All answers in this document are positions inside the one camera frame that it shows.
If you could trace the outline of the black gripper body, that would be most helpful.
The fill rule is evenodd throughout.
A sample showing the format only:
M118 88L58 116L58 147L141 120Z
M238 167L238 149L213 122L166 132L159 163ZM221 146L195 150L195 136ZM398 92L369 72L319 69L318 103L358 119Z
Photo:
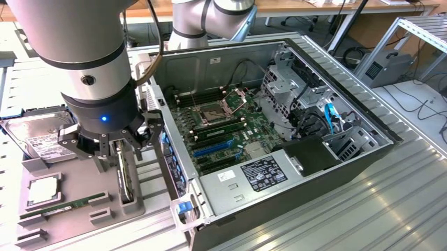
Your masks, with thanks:
M135 81L111 97L102 100L82 100L63 95L82 129L90 133L107 134L143 124L145 116L138 106Z

